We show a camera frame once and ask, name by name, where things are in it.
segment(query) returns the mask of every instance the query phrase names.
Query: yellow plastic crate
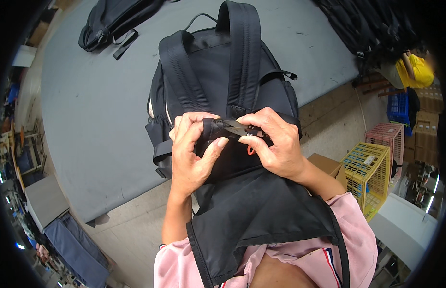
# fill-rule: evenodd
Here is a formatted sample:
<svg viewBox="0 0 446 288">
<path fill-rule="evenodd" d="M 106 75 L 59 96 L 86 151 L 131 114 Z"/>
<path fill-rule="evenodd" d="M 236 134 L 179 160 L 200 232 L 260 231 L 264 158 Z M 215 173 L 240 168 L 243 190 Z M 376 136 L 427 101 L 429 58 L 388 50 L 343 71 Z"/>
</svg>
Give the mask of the yellow plastic crate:
<svg viewBox="0 0 446 288">
<path fill-rule="evenodd" d="M 375 216 L 385 201 L 386 199 L 382 199 L 381 196 L 374 195 L 371 191 L 365 195 L 365 208 L 363 213 L 367 222 L 372 220 L 373 216 Z"/>
<path fill-rule="evenodd" d="M 343 159 L 350 191 L 367 221 L 374 216 L 387 197 L 390 180 L 390 148 L 359 142 Z"/>
</svg>

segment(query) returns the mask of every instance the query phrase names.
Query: cardboard box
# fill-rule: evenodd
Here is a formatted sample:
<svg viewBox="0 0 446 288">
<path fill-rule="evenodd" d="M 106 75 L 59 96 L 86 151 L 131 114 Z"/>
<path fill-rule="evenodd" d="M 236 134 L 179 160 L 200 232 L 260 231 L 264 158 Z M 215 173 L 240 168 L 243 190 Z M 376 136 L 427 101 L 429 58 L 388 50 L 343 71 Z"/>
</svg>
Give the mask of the cardboard box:
<svg viewBox="0 0 446 288">
<path fill-rule="evenodd" d="M 31 37 L 28 39 L 28 44 L 30 44 L 33 47 L 39 46 L 39 43 L 41 43 L 42 38 L 44 38 L 44 35 L 46 34 L 48 28 L 49 28 L 49 24 L 48 23 L 40 21 L 39 25 L 34 30 L 34 32 L 31 35 Z"/>
<path fill-rule="evenodd" d="M 404 136 L 404 147 L 415 150 L 415 136 Z"/>
<path fill-rule="evenodd" d="M 415 163 L 415 147 L 404 147 L 404 161 L 409 163 Z"/>
<path fill-rule="evenodd" d="M 415 160 L 438 167 L 437 152 L 422 147 L 415 147 Z"/>
<path fill-rule="evenodd" d="M 439 114 L 434 112 L 419 111 L 416 114 L 416 121 L 439 123 Z"/>
<path fill-rule="evenodd" d="M 345 188 L 345 190 L 348 191 L 348 182 L 346 180 L 345 168 L 340 162 L 319 155 L 317 153 L 312 154 L 308 158 L 308 160 L 320 170 L 337 179 Z"/>
<path fill-rule="evenodd" d="M 437 126 L 439 115 L 431 112 L 418 112 L 415 134 L 415 146 L 437 152 Z"/>
<path fill-rule="evenodd" d="M 444 109 L 444 99 L 439 88 L 418 88 L 416 89 L 416 94 L 420 100 L 420 110 L 440 113 Z"/>
</svg>

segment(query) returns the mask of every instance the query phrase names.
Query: buckle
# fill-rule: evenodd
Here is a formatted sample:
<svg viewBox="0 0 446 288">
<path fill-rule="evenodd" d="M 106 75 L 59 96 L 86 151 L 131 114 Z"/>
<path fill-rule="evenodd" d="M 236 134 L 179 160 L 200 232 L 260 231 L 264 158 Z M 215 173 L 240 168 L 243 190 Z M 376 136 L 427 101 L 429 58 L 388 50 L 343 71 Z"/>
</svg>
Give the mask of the buckle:
<svg viewBox="0 0 446 288">
<path fill-rule="evenodd" d="M 99 30 L 97 33 L 98 43 L 106 43 L 108 41 L 108 36 L 103 33 L 103 30 Z"/>
</svg>

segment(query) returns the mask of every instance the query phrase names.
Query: table surface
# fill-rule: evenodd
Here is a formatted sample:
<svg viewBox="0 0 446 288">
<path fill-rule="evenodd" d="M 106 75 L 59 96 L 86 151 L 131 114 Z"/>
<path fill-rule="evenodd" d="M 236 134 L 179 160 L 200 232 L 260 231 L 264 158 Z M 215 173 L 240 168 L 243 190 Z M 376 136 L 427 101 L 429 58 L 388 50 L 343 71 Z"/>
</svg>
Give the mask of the table surface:
<svg viewBox="0 0 446 288">
<path fill-rule="evenodd" d="M 357 76 L 355 57 L 311 0 L 246 0 L 260 15 L 262 40 L 292 81 L 300 106 Z M 152 163 L 145 130 L 159 41 L 193 16 L 218 16 L 221 0 L 166 2 L 136 29 L 119 59 L 114 45 L 89 53 L 77 41 L 95 0 L 80 3 L 45 48 L 42 114 L 60 184 L 84 222 L 134 199 L 164 180 Z M 188 31 L 213 27 L 198 17 Z"/>
</svg>

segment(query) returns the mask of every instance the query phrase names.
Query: red loop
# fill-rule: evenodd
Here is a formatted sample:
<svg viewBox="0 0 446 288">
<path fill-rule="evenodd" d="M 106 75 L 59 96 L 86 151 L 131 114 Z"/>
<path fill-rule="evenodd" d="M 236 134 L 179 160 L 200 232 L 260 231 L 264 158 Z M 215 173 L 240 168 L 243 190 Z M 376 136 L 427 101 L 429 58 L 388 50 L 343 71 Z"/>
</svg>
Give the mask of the red loop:
<svg viewBox="0 0 446 288">
<path fill-rule="evenodd" d="M 248 147 L 247 147 L 247 154 L 249 154 L 249 155 L 253 155 L 253 154 L 255 154 L 254 149 L 253 149 L 252 147 L 248 146 Z"/>
</svg>

